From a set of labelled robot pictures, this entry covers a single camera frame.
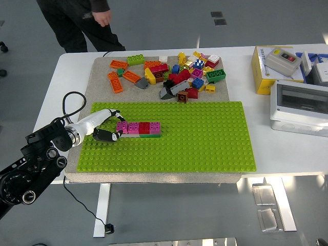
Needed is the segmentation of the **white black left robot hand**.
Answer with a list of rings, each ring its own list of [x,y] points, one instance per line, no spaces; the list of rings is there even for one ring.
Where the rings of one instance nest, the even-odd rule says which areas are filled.
[[[120,121],[125,121],[119,110],[103,109],[90,114],[75,124],[67,125],[65,129],[72,139],[73,146],[81,144],[85,136],[93,134],[94,129],[110,117],[116,117]]]

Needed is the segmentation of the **person's hand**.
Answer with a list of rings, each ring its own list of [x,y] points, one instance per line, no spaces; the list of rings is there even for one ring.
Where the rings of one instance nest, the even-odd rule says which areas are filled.
[[[112,11],[108,10],[105,12],[92,12],[95,21],[102,27],[108,26],[111,22]]]

